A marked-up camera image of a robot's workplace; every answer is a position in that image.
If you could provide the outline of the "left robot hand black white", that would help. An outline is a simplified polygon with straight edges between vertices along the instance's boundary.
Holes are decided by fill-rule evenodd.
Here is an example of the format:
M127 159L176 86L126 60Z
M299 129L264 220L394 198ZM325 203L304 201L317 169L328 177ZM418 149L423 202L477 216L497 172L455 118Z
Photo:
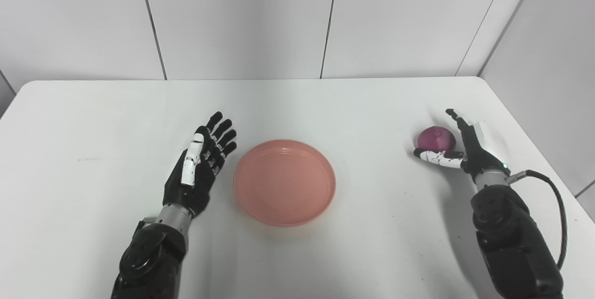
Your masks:
M192 218L204 212L216 177L237 149L236 136L232 121L220 111L199 126L165 182L162 204L182 206Z

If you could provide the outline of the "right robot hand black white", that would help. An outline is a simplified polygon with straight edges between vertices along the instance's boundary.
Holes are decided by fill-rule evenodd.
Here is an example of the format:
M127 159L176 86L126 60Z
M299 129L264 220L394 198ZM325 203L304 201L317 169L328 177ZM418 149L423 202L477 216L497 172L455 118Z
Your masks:
M457 125L463 141L464 151L434 151L415 148L413 155L441 167L460 168L475 181L487 172L496 171L508 178L509 151L504 137L484 121L470 123L458 112L445 110Z

